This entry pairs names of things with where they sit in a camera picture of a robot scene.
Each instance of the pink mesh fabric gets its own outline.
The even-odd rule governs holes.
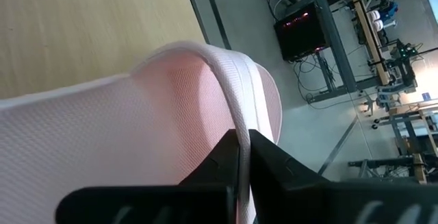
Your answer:
[[[178,184],[236,128],[238,221],[251,223],[248,129],[272,139],[281,113],[268,118],[264,91],[276,88],[263,76],[241,53],[179,42],[130,76],[0,102],[0,218],[52,223],[62,197],[85,186]]]
[[[267,103],[269,122],[272,130],[272,137],[277,144],[280,139],[281,121],[283,120],[283,113],[281,111],[281,99],[279,89],[275,85],[275,81],[271,74],[262,66],[257,65],[259,70],[261,82],[265,92],[265,100]]]

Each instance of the black monitor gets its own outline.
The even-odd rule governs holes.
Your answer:
[[[274,25],[284,60],[294,61],[328,47],[314,3]]]

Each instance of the table surface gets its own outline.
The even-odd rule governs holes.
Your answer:
[[[429,110],[438,110],[438,108],[437,108],[437,107],[433,107],[433,108],[431,108],[431,109],[429,109]],[[421,116],[421,118],[422,118],[422,121],[423,121],[424,127],[426,128],[427,136],[428,136],[428,138],[429,138],[429,143],[430,143],[430,145],[431,145],[433,151],[435,152],[435,156],[438,157],[438,149],[437,149],[437,145],[436,145],[436,143],[435,143],[435,139],[433,138],[432,131],[430,130],[429,125],[428,125],[428,123],[427,123],[427,121],[426,121],[426,115],[425,115],[425,113],[424,113],[424,110],[420,110],[420,116]]]
[[[377,32],[374,27],[370,24],[370,20],[367,17],[366,11],[363,10],[365,7],[362,0],[353,0],[355,2],[355,8],[357,16],[359,17],[359,22],[362,24],[363,32],[367,40],[368,47],[370,48],[372,59],[375,62],[379,62],[380,59],[380,40],[378,39]],[[380,77],[382,84],[386,85],[389,83],[388,73],[383,68],[382,64],[376,65],[378,76]]]
[[[168,42],[204,42],[190,0],[0,0],[0,26],[0,99],[129,71]]]

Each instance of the machine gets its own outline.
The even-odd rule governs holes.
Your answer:
[[[310,3],[274,25],[284,60],[295,61],[327,47],[324,32],[316,12]]]
[[[330,182],[249,130],[250,184],[264,223],[436,223],[438,186]],[[91,187],[67,195],[55,221],[236,223],[240,146],[229,130],[177,186]]]

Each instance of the concrete floor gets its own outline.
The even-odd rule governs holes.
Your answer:
[[[195,3],[209,43],[223,47],[217,22],[208,0],[195,0]],[[274,19],[269,12],[266,0],[216,0],[216,3],[232,50],[249,55],[254,61],[264,66],[275,79],[283,104],[283,126],[279,141],[282,149],[318,172],[337,146],[339,139],[358,116],[359,122],[352,126],[344,145],[326,168],[323,176],[335,181],[354,177],[356,171],[348,169],[348,161],[397,156],[394,134],[389,127],[371,129],[374,117],[365,117],[360,112],[363,108],[360,103],[365,100],[357,99],[357,93],[313,105],[323,108],[342,102],[322,110],[307,105],[298,91],[294,65],[282,60],[272,27]],[[350,22],[351,13],[347,10],[340,10],[333,16],[346,53],[354,51],[359,44]],[[333,65],[334,59],[330,49],[324,50],[323,54],[329,65]],[[364,48],[348,56],[355,75],[358,75],[357,80],[366,78],[364,75],[370,74],[366,66],[367,57]],[[309,70],[311,67],[312,65],[304,65],[303,70]],[[300,80],[306,88],[310,89],[321,88],[325,85],[319,69],[303,73]],[[339,76],[336,80],[337,85],[342,84]]]

